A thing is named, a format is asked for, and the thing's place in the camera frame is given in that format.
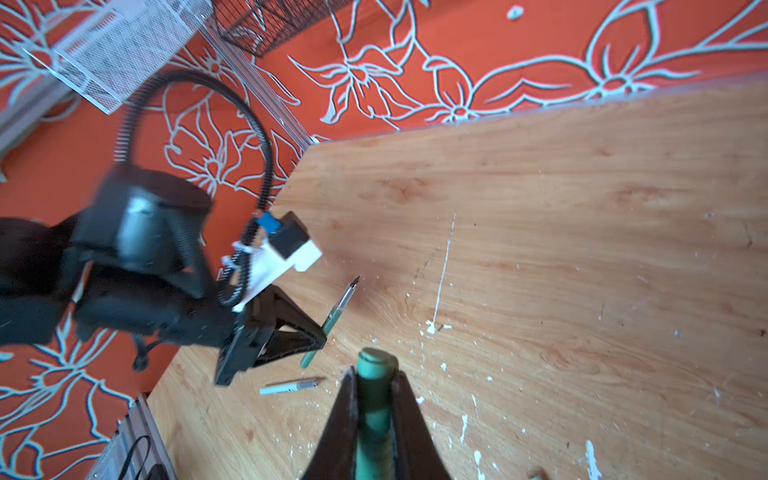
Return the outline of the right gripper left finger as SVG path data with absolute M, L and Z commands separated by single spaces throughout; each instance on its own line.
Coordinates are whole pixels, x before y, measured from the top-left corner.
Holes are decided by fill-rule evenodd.
M 303 480 L 356 478 L 359 417 L 357 375 L 355 368 L 350 367 Z

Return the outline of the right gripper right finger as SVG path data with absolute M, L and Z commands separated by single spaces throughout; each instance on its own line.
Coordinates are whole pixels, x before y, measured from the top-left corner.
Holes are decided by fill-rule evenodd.
M 393 377 L 391 399 L 394 478 L 450 479 L 403 371 Z

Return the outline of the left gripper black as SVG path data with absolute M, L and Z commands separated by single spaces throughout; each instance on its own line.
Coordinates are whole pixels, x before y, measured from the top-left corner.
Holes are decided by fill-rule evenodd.
M 239 372 L 322 350 L 327 335 L 280 287 L 271 285 L 236 314 L 219 350 L 214 384 L 229 386 Z

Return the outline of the dark green pen cap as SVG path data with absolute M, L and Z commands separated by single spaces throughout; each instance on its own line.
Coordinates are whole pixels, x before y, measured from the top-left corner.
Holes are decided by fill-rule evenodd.
M 356 384 L 359 411 L 356 479 L 393 479 L 392 381 L 398 360 L 375 348 L 358 354 Z

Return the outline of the dark green pen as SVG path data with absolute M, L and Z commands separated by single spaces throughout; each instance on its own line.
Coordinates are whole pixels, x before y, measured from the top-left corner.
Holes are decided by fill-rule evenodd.
M 350 302 L 352 296 L 354 295 L 357 285 L 360 282 L 361 277 L 357 276 L 346 288 L 344 294 L 342 295 L 341 299 L 337 302 L 337 304 L 331 309 L 329 314 L 327 315 L 323 325 L 322 330 L 326 337 L 330 336 L 331 331 L 333 330 L 334 326 L 338 322 L 339 318 L 342 316 L 344 310 L 346 309 L 348 303 Z M 317 354 L 317 350 L 307 352 L 301 359 L 300 367 L 302 369 L 307 369 L 309 365 L 312 363 L 313 359 L 315 358 Z

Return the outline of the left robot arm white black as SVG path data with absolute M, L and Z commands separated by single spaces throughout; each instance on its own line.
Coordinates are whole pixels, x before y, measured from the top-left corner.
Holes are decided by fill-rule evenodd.
M 200 345 L 219 352 L 214 381 L 296 354 L 322 349 L 323 328 L 276 280 L 304 271 L 320 255 L 294 214 L 260 213 L 246 256 L 235 268 L 242 296 L 226 302 L 199 237 L 211 198 L 173 175 L 125 165 L 104 179 L 92 204 L 58 224 L 1 221 L 1 342 L 49 342 L 71 313 L 80 339 L 111 329 L 133 335 L 136 370 L 157 344 Z

